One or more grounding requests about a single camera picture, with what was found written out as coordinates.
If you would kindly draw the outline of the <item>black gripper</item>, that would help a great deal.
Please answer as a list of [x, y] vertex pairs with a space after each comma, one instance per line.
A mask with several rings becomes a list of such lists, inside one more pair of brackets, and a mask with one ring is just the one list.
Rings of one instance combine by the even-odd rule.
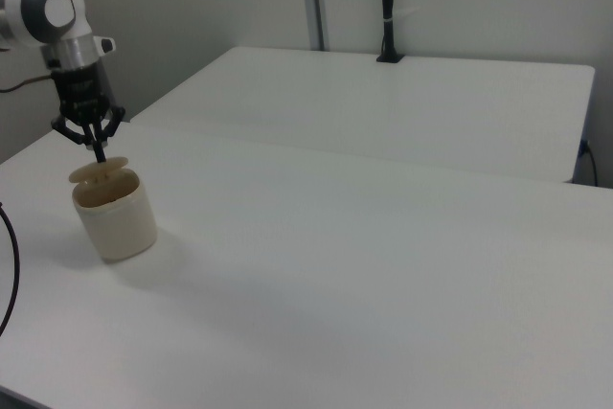
[[[125, 117], [116, 104], [102, 61], [76, 70], [54, 70], [51, 74], [59, 99], [59, 114], [51, 127], [74, 144], [91, 150], [98, 163], [104, 163], [104, 147]], [[108, 118], [106, 125], [101, 121]], [[76, 132], [66, 120], [81, 125]]]

